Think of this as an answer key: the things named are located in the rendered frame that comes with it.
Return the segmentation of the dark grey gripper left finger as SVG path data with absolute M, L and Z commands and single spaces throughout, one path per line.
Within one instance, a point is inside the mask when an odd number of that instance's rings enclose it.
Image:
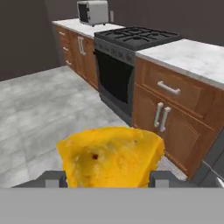
M 45 171 L 38 178 L 17 185 L 17 188 L 62 188 L 67 187 L 64 171 Z

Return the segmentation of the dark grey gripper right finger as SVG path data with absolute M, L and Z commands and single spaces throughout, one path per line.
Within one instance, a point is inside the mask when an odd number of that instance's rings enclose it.
M 152 171 L 148 187 L 154 188 L 195 188 L 196 185 L 176 178 L 170 171 Z

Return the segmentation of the yellow cheese wedge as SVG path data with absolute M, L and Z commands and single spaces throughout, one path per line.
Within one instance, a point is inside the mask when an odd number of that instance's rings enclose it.
M 148 130 L 114 126 L 72 134 L 57 150 L 72 188 L 138 188 L 149 184 L 165 142 Z

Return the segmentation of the wooden cupboard door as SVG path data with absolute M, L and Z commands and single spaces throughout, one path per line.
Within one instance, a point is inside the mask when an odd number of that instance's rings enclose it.
M 212 146 L 216 133 L 173 104 L 167 102 L 166 107 L 171 108 L 164 131 L 167 134 L 164 140 L 166 156 L 191 179 Z
M 167 106 L 167 102 L 162 98 L 157 97 L 152 92 L 135 85 L 133 98 L 133 116 L 132 126 L 141 130 L 148 130 L 155 132 L 164 140 L 167 138 L 166 132 L 160 132 L 160 126 L 155 127 L 154 121 L 156 119 L 158 104 L 162 102 L 162 110 Z M 158 122 L 161 123 L 163 111 L 160 111 Z

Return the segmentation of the wooden drawer front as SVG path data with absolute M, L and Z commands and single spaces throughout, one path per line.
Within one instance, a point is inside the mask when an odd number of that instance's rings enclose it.
M 136 84 L 140 87 L 164 97 L 215 130 L 224 126 L 224 90 L 138 57 L 135 58 L 135 69 Z M 179 88 L 180 94 L 159 87 L 159 81 L 171 88 Z

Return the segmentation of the black gas stove with oven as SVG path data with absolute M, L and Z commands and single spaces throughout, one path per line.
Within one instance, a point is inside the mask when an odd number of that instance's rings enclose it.
M 101 100 L 129 126 L 132 120 L 136 52 L 182 36 L 141 26 L 94 34 L 94 57 Z

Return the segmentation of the wooden run of cupboards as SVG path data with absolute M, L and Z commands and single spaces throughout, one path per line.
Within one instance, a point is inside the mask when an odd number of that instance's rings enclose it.
M 59 25 L 56 26 L 56 31 L 66 64 L 90 86 L 98 89 L 94 40 Z

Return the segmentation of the white toaster oven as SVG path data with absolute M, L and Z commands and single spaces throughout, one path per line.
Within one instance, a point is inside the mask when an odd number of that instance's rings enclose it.
M 78 1 L 79 20 L 85 25 L 105 25 L 109 22 L 109 4 L 107 0 Z

